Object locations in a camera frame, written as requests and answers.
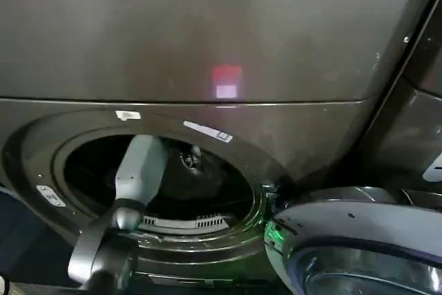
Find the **label sticker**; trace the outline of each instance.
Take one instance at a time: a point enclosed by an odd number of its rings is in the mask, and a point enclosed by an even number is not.
[[[195,131],[199,131],[200,133],[206,134],[208,136],[216,138],[219,141],[223,141],[226,143],[229,143],[233,138],[232,135],[223,133],[222,131],[217,131],[216,129],[206,127],[206,126],[201,126],[200,124],[195,124],[190,121],[184,121],[183,125],[185,125],[187,128],[193,129]]]
[[[118,119],[120,119],[121,121],[126,121],[126,120],[140,120],[141,119],[141,114],[140,112],[136,112],[136,111],[115,111],[115,114],[117,115]]]
[[[442,181],[442,153],[426,169],[423,179],[428,182]]]
[[[48,186],[37,186],[40,194],[55,207],[65,207],[66,203],[55,193],[54,189]]]

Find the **metal surface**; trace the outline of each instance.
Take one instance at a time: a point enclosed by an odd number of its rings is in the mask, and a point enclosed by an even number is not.
[[[441,197],[369,187],[324,189],[267,225],[269,260],[295,294],[442,292],[435,268],[442,263],[442,217],[428,209],[440,206]]]
[[[439,191],[442,99],[401,79],[359,151],[356,177],[389,188]]]
[[[421,90],[442,97],[442,4],[438,0],[410,60],[403,71]]]
[[[0,96],[362,100],[390,76],[426,2],[0,0]]]

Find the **dryer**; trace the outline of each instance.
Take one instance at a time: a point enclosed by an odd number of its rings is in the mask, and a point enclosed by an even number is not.
[[[0,0],[0,182],[74,244],[132,137],[160,137],[137,272],[273,280],[266,221],[348,152],[427,2]]]

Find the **gray metal panel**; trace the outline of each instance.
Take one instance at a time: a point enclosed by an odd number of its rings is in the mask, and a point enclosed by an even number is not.
[[[128,130],[132,128],[135,133],[142,133],[143,130],[149,130],[152,135],[176,133],[203,147],[210,142],[216,146],[216,153],[221,156],[238,156],[254,173],[263,178],[281,176],[280,173],[275,174],[278,170],[273,167],[275,163],[279,164],[301,186],[305,184],[302,180],[323,178],[329,167],[348,151],[364,125],[372,105],[372,100],[354,103],[205,106],[27,102],[3,99],[0,101],[0,114],[7,115],[8,121],[0,126],[0,147],[3,149],[6,140],[22,126],[42,117],[53,118],[48,115],[65,114],[66,120],[57,129],[45,125],[44,121],[39,122],[42,124],[39,127],[46,128],[44,134],[34,137],[31,131],[27,135],[28,140],[32,138],[40,142],[40,145],[43,144],[45,151],[50,151],[57,137],[68,135],[65,132],[73,131],[71,135],[79,135],[98,128],[127,126]],[[142,119],[122,122],[114,113],[114,110],[121,109],[139,111]],[[80,123],[79,111],[90,111],[90,121]],[[182,124],[183,120],[224,131],[232,135],[233,139],[230,143],[221,142],[188,129]],[[2,167],[2,158],[7,155],[0,155]],[[2,168],[0,182],[10,183]]]
[[[0,0],[0,96],[364,99],[426,1]]]
[[[372,185],[441,192],[441,181],[423,178],[441,152],[442,99],[399,80],[363,142],[365,177]]]
[[[442,96],[442,4],[432,13],[403,74],[419,88]]]

